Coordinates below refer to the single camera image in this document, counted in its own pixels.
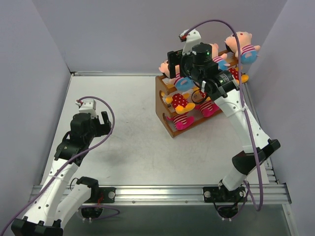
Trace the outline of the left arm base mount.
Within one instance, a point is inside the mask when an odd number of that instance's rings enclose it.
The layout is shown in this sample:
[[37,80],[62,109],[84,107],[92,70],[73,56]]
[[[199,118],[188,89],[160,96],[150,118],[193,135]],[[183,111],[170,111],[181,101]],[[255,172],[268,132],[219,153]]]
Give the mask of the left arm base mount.
[[115,202],[116,188],[115,187],[101,187],[99,189],[99,204],[111,204]]

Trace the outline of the white pink plush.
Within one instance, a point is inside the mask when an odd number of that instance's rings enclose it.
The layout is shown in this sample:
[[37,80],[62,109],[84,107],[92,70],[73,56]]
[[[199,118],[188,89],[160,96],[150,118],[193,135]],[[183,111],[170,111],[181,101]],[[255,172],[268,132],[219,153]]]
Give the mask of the white pink plush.
[[199,105],[198,110],[203,115],[203,117],[208,118],[211,117],[215,112],[219,111],[220,108],[211,101],[205,101]]
[[186,114],[179,114],[174,117],[166,117],[168,121],[173,121],[177,130],[184,130],[194,123],[194,117]]

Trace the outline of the black hair boy plush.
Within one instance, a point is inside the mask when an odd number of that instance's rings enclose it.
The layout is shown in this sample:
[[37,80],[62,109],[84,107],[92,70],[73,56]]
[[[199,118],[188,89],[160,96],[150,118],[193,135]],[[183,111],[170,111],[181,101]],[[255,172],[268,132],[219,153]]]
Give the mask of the black hair boy plush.
[[227,62],[227,54],[219,55],[219,46],[217,43],[211,44],[212,47],[212,60],[218,64],[220,70],[228,70],[230,64]]

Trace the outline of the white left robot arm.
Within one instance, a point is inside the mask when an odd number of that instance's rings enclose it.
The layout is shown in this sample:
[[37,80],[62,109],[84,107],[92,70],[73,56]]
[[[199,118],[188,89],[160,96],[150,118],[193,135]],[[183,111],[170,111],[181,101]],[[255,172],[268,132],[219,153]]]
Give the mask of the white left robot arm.
[[93,112],[75,114],[70,122],[70,130],[56,148],[52,167],[40,192],[28,203],[23,218],[15,218],[11,230],[16,236],[61,236],[63,228],[88,200],[96,200],[99,186],[96,179],[81,177],[65,199],[62,195],[84,157],[91,150],[96,137],[109,137],[113,125],[106,111],[101,116]]

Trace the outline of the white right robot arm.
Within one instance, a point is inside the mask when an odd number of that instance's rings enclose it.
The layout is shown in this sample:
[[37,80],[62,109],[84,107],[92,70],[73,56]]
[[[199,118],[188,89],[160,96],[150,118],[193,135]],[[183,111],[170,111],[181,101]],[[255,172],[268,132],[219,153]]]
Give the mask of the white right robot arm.
[[203,93],[219,106],[234,127],[242,144],[242,152],[232,158],[233,168],[222,180],[228,191],[239,188],[253,170],[263,164],[281,146],[259,126],[246,106],[238,83],[227,70],[219,69],[212,60],[209,44],[196,44],[189,54],[182,50],[167,53],[170,77],[176,75],[179,66],[181,76],[199,84]]

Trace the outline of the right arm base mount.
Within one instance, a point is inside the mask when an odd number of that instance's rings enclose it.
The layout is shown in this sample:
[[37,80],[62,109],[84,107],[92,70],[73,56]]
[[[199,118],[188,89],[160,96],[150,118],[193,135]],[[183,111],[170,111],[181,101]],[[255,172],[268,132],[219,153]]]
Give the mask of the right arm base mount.
[[239,203],[243,202],[246,197],[246,190],[243,185],[229,191],[222,181],[217,185],[204,186],[202,190],[204,202],[206,203]]

